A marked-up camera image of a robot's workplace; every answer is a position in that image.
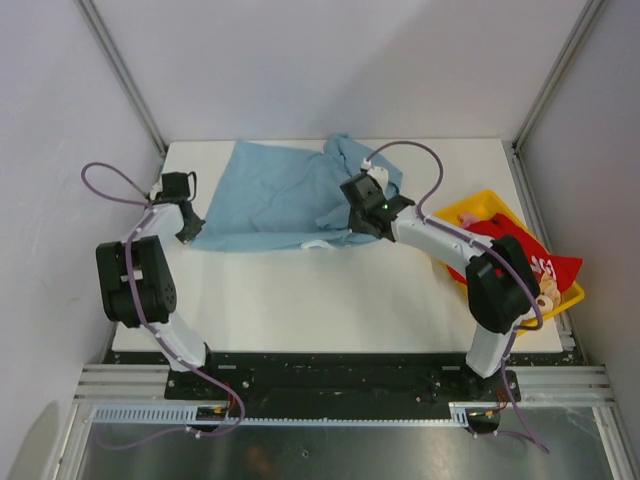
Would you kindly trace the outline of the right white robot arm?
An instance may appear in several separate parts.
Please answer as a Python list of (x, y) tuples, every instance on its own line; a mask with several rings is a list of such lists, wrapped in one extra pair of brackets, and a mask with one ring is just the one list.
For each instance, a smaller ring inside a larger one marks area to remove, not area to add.
[(460, 274), (476, 321), (471, 347), (461, 368), (460, 389), (473, 401), (484, 401), (506, 378), (505, 364), (524, 316), (533, 312), (543, 323), (536, 302), (538, 283), (520, 242), (474, 234), (433, 215), (424, 215), (402, 195), (388, 199), (379, 182), (361, 172), (340, 189), (349, 204), (348, 228), (420, 250)]

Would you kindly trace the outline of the light blue t shirt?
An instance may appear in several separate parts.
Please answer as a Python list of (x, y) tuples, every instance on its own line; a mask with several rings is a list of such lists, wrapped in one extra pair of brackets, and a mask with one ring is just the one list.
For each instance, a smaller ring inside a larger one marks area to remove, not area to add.
[(376, 242), (349, 231), (350, 206), (340, 189), (371, 153), (346, 135), (330, 136), (320, 151), (236, 143), (193, 246), (256, 253)]

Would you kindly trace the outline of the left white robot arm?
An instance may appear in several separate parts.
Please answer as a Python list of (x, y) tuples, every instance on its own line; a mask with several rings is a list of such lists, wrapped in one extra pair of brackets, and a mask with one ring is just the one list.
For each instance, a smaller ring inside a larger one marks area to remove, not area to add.
[(184, 232), (177, 204), (153, 205), (123, 239), (97, 246), (96, 265), (107, 318), (151, 338), (173, 371), (189, 371), (187, 389), (207, 400), (219, 392), (221, 376), (205, 365), (208, 346), (178, 311), (178, 291), (166, 256), (182, 245), (178, 236)]

